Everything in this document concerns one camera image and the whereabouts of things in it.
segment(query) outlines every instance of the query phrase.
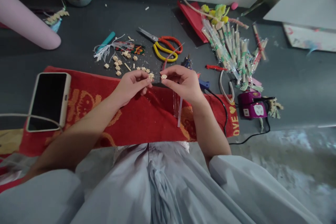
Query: hand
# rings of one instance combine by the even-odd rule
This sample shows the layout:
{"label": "hand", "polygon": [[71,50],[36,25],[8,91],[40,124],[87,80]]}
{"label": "hand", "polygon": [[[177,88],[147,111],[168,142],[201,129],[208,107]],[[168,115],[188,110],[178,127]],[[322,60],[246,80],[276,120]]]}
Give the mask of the hand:
{"label": "hand", "polygon": [[125,106],[139,91],[141,95],[145,95],[147,88],[152,88],[151,80],[148,78],[148,73],[135,70],[125,73],[121,78],[118,86],[112,92],[113,102],[120,107]]}
{"label": "hand", "polygon": [[166,68],[160,74],[166,74],[170,79],[177,79],[178,83],[170,79],[163,79],[162,84],[171,88],[191,105],[204,101],[205,97],[199,87],[200,84],[195,71],[189,70],[184,66],[175,65]]}

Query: smartphone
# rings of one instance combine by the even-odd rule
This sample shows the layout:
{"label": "smartphone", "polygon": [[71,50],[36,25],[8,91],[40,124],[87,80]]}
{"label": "smartphone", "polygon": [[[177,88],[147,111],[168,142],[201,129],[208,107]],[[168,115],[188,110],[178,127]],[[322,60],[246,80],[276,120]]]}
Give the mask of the smartphone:
{"label": "smartphone", "polygon": [[[64,72],[43,72],[36,78],[29,114],[46,117],[65,125],[71,76]],[[46,120],[28,118],[28,132],[55,131],[60,128]]]}

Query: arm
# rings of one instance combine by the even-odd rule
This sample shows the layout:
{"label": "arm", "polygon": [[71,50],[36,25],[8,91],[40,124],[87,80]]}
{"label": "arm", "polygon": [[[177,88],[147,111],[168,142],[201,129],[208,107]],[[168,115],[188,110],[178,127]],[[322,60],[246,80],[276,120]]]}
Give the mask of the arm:
{"label": "arm", "polygon": [[47,147],[24,177],[23,182],[51,170],[75,171],[117,111],[125,106],[137,92],[141,91],[141,95],[145,95],[147,88],[152,87],[147,77],[148,74],[140,70],[124,74],[110,96]]}
{"label": "arm", "polygon": [[196,72],[175,65],[163,70],[161,74],[177,77],[179,84],[168,79],[162,80],[162,83],[192,105],[197,142],[207,165],[209,165],[213,156],[231,155],[228,140],[220,129],[210,104],[199,87]]}

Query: scissors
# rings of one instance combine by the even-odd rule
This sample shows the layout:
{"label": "scissors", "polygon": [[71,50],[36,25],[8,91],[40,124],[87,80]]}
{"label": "scissors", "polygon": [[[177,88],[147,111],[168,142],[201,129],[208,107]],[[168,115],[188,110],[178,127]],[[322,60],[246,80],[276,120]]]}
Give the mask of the scissors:
{"label": "scissors", "polygon": [[[174,38],[174,37],[171,37],[171,36],[161,36],[161,37],[158,38],[158,37],[155,37],[155,36],[153,36],[152,34],[148,33],[147,31],[141,29],[140,27],[139,27],[139,30],[140,30],[140,32],[142,32],[144,35],[146,35],[148,38],[150,38],[150,39],[154,42],[154,45],[153,45],[153,47],[154,47],[154,51],[155,51],[156,55],[157,55],[161,60],[163,60],[163,61],[166,61],[166,58],[163,57],[163,56],[159,53],[158,48],[159,48],[161,51],[165,52],[165,53],[169,53],[169,54],[174,55],[174,58],[173,58],[173,59],[167,59],[167,62],[175,62],[175,61],[177,60],[177,58],[178,58],[178,54],[180,54],[180,53],[183,51],[183,46],[182,46],[181,42],[178,41],[178,40],[177,40],[176,38]],[[180,47],[180,50],[176,50],[176,49],[172,46],[172,44],[169,43],[168,40],[171,40],[171,41],[175,42],[175,43],[177,44],[177,46]],[[162,46],[159,44],[159,42],[165,44],[169,49],[162,47]]]}

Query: red paper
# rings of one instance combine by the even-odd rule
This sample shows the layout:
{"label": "red paper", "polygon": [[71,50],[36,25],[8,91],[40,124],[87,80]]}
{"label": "red paper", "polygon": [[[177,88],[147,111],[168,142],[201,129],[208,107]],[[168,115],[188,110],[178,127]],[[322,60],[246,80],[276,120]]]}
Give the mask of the red paper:
{"label": "red paper", "polygon": [[[79,121],[92,108],[112,93],[120,79],[93,75],[73,70],[48,66],[45,72],[66,72],[71,75],[68,110],[64,130]],[[229,114],[226,126],[228,137],[239,134],[235,104],[229,104],[222,95]],[[214,97],[205,95],[214,115],[223,129],[225,112],[223,105]],[[95,148],[122,146],[161,141],[196,141],[193,111],[183,101],[181,128],[173,116],[173,93],[171,89],[153,87],[145,96],[136,95],[127,106],[121,108],[105,131]],[[60,134],[59,131],[29,133],[24,127],[19,152],[26,156],[39,156],[47,145]]]}
{"label": "red paper", "polygon": [[[180,1],[177,1],[177,5],[180,7],[181,11],[188,19],[191,26],[194,28],[195,32],[199,36],[199,38],[203,41],[203,43],[208,43],[207,38],[204,36],[202,32],[203,24],[201,14],[191,9],[189,6],[182,4]],[[200,6],[197,2],[193,2],[190,4],[195,9],[200,10]]]}

